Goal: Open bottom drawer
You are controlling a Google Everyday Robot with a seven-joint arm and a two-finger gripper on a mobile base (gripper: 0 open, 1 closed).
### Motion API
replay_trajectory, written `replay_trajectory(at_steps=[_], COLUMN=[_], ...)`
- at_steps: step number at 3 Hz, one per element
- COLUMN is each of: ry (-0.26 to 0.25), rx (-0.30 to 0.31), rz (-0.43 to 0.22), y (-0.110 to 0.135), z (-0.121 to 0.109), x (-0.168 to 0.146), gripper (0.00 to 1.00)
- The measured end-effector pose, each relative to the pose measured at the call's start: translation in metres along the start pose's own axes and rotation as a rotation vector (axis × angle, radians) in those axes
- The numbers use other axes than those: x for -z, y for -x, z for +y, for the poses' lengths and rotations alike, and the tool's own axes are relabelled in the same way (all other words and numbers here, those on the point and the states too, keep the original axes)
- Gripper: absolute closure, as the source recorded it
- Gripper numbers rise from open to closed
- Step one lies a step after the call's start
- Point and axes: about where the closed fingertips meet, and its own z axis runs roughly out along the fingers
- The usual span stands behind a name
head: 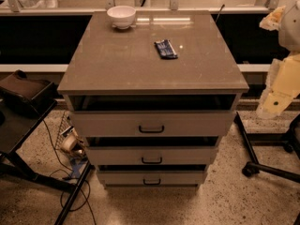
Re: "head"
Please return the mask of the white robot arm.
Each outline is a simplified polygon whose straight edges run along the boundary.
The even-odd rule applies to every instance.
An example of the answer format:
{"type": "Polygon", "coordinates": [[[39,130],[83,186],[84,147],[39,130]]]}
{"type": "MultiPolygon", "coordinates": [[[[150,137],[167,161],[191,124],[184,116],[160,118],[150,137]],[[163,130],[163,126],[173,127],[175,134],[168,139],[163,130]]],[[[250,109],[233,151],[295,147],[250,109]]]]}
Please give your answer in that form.
{"type": "Polygon", "coordinates": [[[271,119],[282,114],[300,95],[300,0],[278,7],[260,22],[265,30],[278,30],[278,43],[289,51],[283,60],[273,59],[256,114],[271,119]]]}

